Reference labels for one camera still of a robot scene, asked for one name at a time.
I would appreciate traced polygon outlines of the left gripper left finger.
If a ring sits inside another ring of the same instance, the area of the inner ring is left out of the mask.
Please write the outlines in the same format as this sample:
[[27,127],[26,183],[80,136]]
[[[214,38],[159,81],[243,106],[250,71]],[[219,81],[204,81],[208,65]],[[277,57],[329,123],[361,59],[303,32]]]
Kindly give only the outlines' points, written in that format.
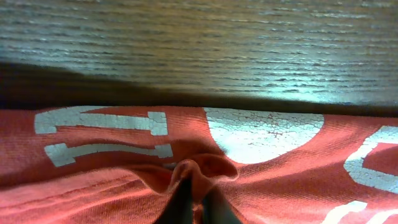
[[154,224],[192,224],[192,182],[183,179],[178,184],[167,206]]

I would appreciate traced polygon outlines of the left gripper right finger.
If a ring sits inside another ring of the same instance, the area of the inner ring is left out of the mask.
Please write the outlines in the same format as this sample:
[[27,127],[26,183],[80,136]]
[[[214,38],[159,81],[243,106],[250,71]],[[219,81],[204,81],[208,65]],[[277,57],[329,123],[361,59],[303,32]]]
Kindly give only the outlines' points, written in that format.
[[204,224],[242,224],[228,201],[216,188],[212,188],[201,201]]

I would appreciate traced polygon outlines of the orange t-shirt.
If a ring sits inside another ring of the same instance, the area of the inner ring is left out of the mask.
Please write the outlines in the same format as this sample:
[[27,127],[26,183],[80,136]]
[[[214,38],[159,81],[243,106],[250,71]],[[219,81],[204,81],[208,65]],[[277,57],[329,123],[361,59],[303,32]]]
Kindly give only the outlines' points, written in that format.
[[2,223],[154,223],[183,179],[242,223],[396,223],[397,120],[170,106],[1,111]]

